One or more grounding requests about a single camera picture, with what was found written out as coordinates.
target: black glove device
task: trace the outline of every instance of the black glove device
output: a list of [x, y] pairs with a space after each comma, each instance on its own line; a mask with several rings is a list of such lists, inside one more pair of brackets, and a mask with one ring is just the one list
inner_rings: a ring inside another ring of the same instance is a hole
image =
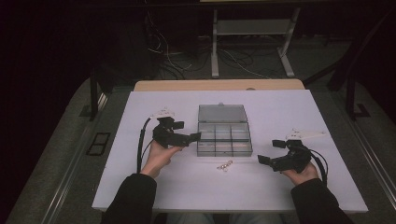
[[201, 133], [192, 133], [190, 135], [174, 133], [174, 130], [183, 129], [184, 122], [175, 122], [170, 117], [157, 119], [160, 124], [152, 131], [152, 138], [161, 146], [168, 148], [168, 145], [175, 147], [187, 147], [191, 142], [201, 139]]
[[274, 171], [295, 170], [297, 173], [300, 173], [305, 169], [312, 157], [318, 165], [323, 183], [325, 185], [327, 184], [327, 171], [324, 170], [323, 164], [321, 163], [320, 159], [312, 153], [314, 150], [305, 147], [301, 140], [288, 140], [286, 142], [281, 140], [273, 140], [273, 147], [287, 147], [289, 152], [286, 156], [274, 159], [258, 155], [259, 163], [271, 166]]

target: black jacket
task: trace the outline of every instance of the black jacket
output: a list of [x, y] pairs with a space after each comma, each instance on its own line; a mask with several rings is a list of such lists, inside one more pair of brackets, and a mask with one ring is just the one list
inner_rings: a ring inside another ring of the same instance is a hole
[[[128, 176], [107, 208], [102, 224], [150, 223], [156, 188], [155, 180], [147, 175]], [[320, 179], [295, 187], [291, 196], [301, 224], [353, 223]]]

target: white table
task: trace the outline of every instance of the white table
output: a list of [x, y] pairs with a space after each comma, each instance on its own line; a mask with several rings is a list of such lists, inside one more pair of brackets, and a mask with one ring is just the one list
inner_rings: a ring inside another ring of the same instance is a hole
[[[321, 153], [329, 163], [328, 187], [348, 213], [366, 212], [365, 205], [310, 91], [133, 91], [108, 157], [92, 207], [106, 211], [126, 176], [135, 172], [140, 130], [154, 112], [167, 107], [176, 121], [185, 121], [177, 133], [197, 132], [198, 105], [244, 105], [250, 127], [250, 158], [196, 156], [196, 143], [177, 153], [159, 177], [154, 211], [180, 212], [287, 212], [294, 210], [288, 178], [259, 164], [257, 155], [275, 158], [286, 149], [272, 147], [293, 129], [322, 131], [323, 137], [305, 139], [304, 145]], [[152, 120], [145, 143], [151, 140]], [[217, 167], [233, 160], [228, 172]]]

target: finger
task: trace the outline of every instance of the finger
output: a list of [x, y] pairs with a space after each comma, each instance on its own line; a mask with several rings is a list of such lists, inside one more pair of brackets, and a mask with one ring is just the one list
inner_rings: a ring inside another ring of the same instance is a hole
[[160, 148], [164, 148], [163, 146], [161, 146], [157, 141], [155, 141], [155, 140], [152, 140], [152, 142], [151, 142], [151, 146], [152, 147], [160, 147]]
[[291, 176], [291, 175], [297, 174], [297, 172], [295, 170], [285, 170], [285, 171], [282, 171], [280, 173], [283, 174], [283, 175], [286, 175], [286, 176]]
[[174, 154], [181, 151], [184, 147], [169, 147], [168, 150], [172, 151]]

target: hand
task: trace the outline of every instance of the hand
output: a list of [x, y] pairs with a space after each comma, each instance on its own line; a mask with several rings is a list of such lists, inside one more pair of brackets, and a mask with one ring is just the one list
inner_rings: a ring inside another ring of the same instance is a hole
[[153, 140], [149, 149], [148, 160], [140, 174], [149, 175], [152, 178], [157, 177], [161, 169], [171, 162], [171, 157], [182, 148], [183, 147], [164, 148]]
[[282, 171], [281, 173], [290, 178], [291, 182], [293, 182], [295, 186], [310, 179], [319, 178], [317, 168], [312, 164], [312, 162], [309, 162], [305, 169], [299, 174], [295, 170]]

